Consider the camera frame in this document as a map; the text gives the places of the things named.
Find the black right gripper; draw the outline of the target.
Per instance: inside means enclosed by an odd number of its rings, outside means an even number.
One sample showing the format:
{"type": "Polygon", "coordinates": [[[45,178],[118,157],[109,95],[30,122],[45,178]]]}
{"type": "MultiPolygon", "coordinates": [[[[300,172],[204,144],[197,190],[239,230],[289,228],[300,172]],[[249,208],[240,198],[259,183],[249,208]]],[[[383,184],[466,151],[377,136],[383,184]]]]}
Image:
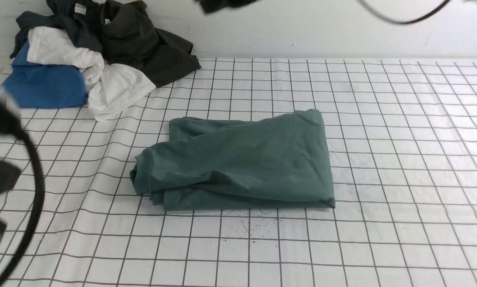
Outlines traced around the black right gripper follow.
{"type": "Polygon", "coordinates": [[[205,14],[213,14],[225,9],[238,9],[249,6],[258,0],[197,0],[205,14]]]}

